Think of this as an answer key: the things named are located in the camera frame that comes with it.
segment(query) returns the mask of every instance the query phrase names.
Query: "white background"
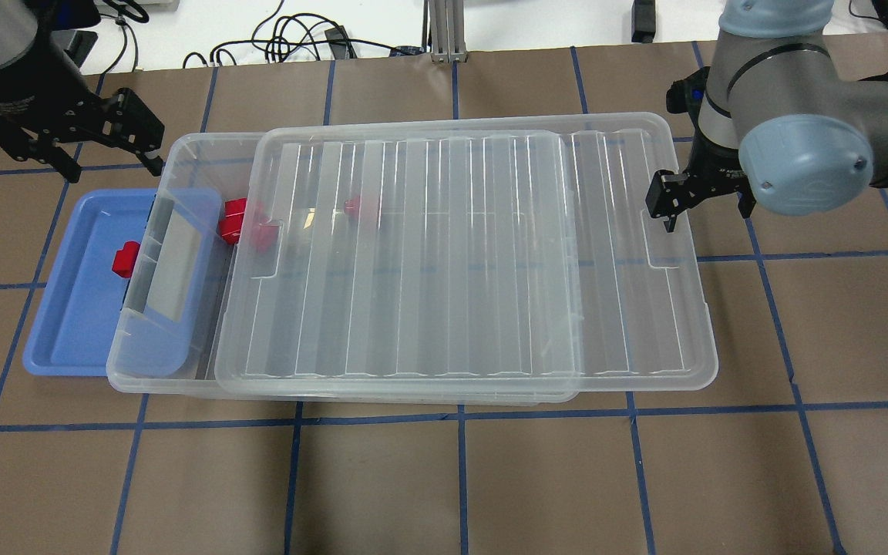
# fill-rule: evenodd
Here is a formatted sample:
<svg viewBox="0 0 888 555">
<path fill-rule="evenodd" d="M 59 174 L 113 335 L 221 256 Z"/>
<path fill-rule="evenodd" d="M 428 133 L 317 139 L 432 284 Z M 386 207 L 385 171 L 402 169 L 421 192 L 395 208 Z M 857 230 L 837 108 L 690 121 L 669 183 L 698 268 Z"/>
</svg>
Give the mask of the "white background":
<svg viewBox="0 0 888 555">
<path fill-rule="evenodd" d="M 256 24 L 275 10 L 278 0 L 175 0 L 147 6 L 148 24 L 130 22 L 139 39 L 140 69 L 179 68 L 191 50 L 207 56 L 220 42 L 247 39 Z M 878 22 L 857 20 L 849 0 L 836 0 L 826 32 L 885 32 Z M 657 0 L 656 42 L 711 41 L 718 37 L 718 16 L 725 0 Z M 314 12 L 340 22 L 356 39 L 387 45 L 420 45 L 423 0 L 286 0 L 282 15 Z M 468 50 L 553 49 L 561 46 L 623 45 L 631 39 L 632 0 L 466 0 Z M 874 15 L 870 0 L 854 0 L 857 14 Z M 102 7 L 103 12 L 110 12 Z M 123 36 L 112 20 L 92 28 L 99 39 L 85 61 L 85 74 L 101 73 L 116 58 Z M 261 38 L 268 38 L 262 32 Z M 324 39 L 324 31 L 317 34 Z M 318 47 L 330 59 L 326 45 Z M 230 49 L 240 64 L 262 63 L 250 46 Z M 359 56 L 385 56 L 377 47 L 357 45 Z M 231 60 L 225 56 L 225 63 Z M 133 45 L 114 72 L 133 65 Z M 193 59 L 189 66 L 199 66 Z"/>
</svg>

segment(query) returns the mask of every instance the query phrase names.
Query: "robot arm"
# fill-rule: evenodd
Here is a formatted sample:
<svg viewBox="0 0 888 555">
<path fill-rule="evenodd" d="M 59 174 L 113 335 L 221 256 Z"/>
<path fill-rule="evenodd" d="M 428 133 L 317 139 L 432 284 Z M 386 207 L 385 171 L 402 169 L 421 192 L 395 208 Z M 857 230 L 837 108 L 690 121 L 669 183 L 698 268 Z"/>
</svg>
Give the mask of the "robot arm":
<svg viewBox="0 0 888 555">
<path fill-rule="evenodd" d="M 49 34 L 50 21 L 22 0 L 0 0 L 0 147 L 17 161 L 52 165 L 71 183 L 81 167 L 60 143 L 92 140 L 121 148 L 160 175 L 158 117 L 131 89 L 108 99 L 89 91 Z"/>
<path fill-rule="evenodd" d="M 668 110 L 695 123 L 688 168 L 658 172 L 652 217 L 740 193 L 787 215 L 827 211 L 888 187 L 888 73 L 842 81 L 824 45 L 832 0 L 729 0 L 715 62 L 674 84 Z"/>
</svg>

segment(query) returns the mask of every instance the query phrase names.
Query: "table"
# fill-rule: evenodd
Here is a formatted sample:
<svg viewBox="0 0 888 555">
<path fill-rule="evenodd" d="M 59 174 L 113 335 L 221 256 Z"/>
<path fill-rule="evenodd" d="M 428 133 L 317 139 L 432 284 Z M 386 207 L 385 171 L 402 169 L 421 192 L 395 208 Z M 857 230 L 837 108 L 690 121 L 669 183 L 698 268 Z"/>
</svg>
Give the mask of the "table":
<svg viewBox="0 0 888 555">
<path fill-rule="evenodd" d="M 832 36 L 888 70 L 888 34 Z M 166 123 L 269 130 L 665 113 L 712 43 L 110 75 Z M 691 124 L 667 116 L 686 159 Z M 78 197 L 155 187 L 77 151 L 71 185 L 0 151 L 0 553 L 888 555 L 888 192 L 826 215 L 691 212 L 721 368 L 705 390 L 532 408 L 204 401 L 34 377 L 21 353 Z"/>
</svg>

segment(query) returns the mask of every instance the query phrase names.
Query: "blue tray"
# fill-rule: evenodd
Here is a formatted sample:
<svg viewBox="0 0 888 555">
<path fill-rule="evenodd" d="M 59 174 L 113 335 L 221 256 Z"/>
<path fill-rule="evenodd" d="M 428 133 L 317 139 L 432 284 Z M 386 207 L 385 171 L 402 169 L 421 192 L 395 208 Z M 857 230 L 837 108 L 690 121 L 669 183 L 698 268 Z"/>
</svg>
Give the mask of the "blue tray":
<svg viewBox="0 0 888 555">
<path fill-rule="evenodd" d="M 33 375 L 104 376 L 128 280 L 112 271 L 141 241 L 155 189 L 94 190 L 78 200 L 32 323 L 22 364 Z"/>
</svg>

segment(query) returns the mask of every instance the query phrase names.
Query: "clear plastic box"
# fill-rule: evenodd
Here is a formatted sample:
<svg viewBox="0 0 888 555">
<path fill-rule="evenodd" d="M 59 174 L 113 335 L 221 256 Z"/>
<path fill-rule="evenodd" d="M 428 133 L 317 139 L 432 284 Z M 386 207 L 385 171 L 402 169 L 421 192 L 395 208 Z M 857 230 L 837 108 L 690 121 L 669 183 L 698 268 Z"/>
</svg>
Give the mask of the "clear plastic box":
<svg viewBox="0 0 888 555">
<path fill-rule="evenodd" d="M 644 204 L 652 173 L 677 169 L 659 116 L 278 129 L 226 147 L 230 137 L 180 140 L 160 196 L 186 207 L 186 189 L 248 195 L 235 259 L 210 249 L 210 308 L 194 312 L 169 375 L 145 366 L 138 331 L 158 317 L 137 310 L 133 289 L 149 287 L 133 278 L 109 356 L 120 390 L 530 404 L 698 389 L 718 371 L 687 221 L 668 234 Z"/>
</svg>

